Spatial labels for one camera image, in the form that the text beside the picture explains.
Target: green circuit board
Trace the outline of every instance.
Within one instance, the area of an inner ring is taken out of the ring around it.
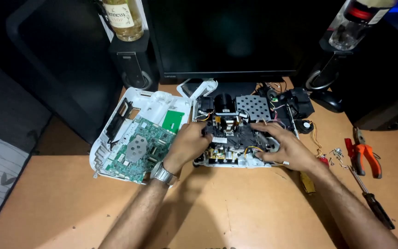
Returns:
[[[144,175],[164,159],[176,133],[136,117],[104,164],[108,174],[142,183]]]

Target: computer mouse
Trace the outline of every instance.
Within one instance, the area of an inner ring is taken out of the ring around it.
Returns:
[[[334,113],[343,112],[342,100],[330,91],[314,91],[310,99]]]

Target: glass bottle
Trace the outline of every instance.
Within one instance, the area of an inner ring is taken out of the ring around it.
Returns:
[[[136,0],[102,0],[116,36],[125,42],[136,41],[144,34]]]
[[[339,50],[355,48],[395,3],[396,0],[351,0],[329,44]]]

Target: pliers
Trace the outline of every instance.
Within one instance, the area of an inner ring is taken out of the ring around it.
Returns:
[[[374,178],[382,178],[382,167],[379,161],[376,159],[372,152],[372,147],[365,144],[365,138],[359,128],[354,127],[353,129],[354,141],[356,145],[354,147],[354,158],[353,165],[356,168],[358,175],[365,175],[365,168],[363,167],[363,156],[368,160],[371,166],[372,176]]]

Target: black screwdriver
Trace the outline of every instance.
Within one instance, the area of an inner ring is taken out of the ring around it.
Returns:
[[[362,189],[362,195],[365,197],[366,202],[368,203],[368,206],[371,208],[371,211],[374,213],[374,215],[383,223],[383,225],[387,229],[395,229],[394,224],[391,222],[391,219],[388,217],[386,212],[383,210],[382,205],[375,199],[374,194],[371,194],[368,192],[368,189],[365,187],[363,184],[362,180],[359,178],[357,173],[351,168],[351,166],[348,166],[349,171],[351,171],[351,174],[354,176],[356,179],[356,182],[359,184],[360,188]]]

